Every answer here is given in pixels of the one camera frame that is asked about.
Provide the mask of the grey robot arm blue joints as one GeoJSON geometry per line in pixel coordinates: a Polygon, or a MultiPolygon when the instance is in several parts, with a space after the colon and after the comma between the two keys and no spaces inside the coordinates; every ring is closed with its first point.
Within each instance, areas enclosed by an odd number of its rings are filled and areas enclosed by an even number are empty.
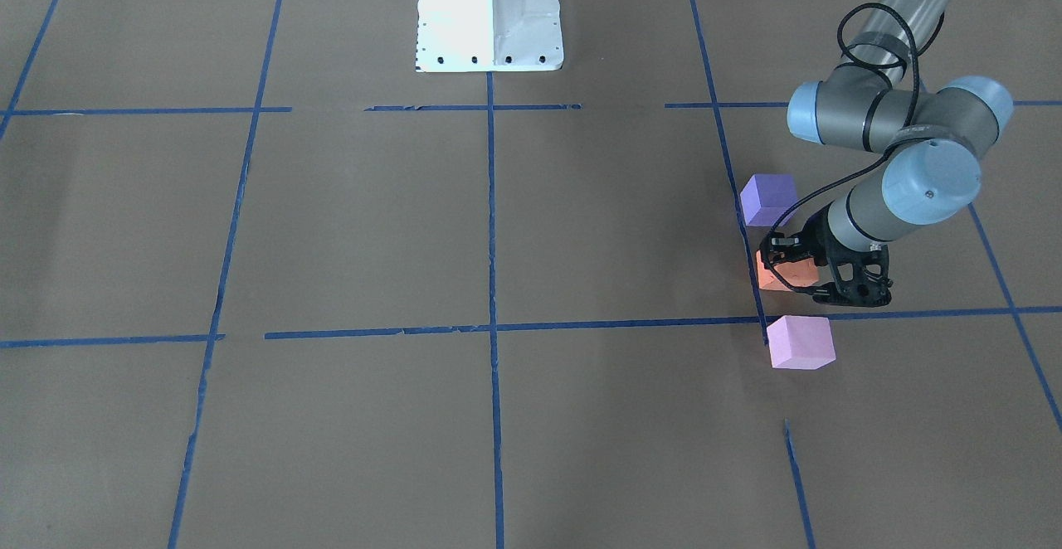
{"type": "Polygon", "coordinates": [[[801,84],[789,100],[794,137],[873,153],[850,176],[852,224],[888,246],[946,221],[980,192],[980,162],[997,144],[1014,100],[991,78],[956,78],[925,92],[919,62],[937,38],[950,0],[879,0],[840,21],[840,61],[825,80],[801,84]]]}

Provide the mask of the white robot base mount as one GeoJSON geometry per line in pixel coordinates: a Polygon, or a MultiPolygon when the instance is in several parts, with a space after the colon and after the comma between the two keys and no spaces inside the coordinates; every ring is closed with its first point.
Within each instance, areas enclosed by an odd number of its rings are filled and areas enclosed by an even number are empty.
{"type": "Polygon", "coordinates": [[[560,0],[417,0],[421,73],[560,70],[560,0]]]}

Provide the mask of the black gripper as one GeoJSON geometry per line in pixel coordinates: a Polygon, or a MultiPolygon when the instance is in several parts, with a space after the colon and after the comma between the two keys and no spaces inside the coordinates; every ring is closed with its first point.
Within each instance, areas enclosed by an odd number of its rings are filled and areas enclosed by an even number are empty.
{"type": "Polygon", "coordinates": [[[835,215],[834,205],[815,212],[800,234],[770,234],[763,239],[759,251],[763,264],[775,273],[789,289],[800,289],[817,304],[847,308],[880,308],[892,301],[889,277],[888,247],[852,224],[847,205],[842,204],[835,215]],[[826,265],[830,281],[811,287],[794,288],[784,280],[774,265],[812,258],[818,265],[826,265]]]}

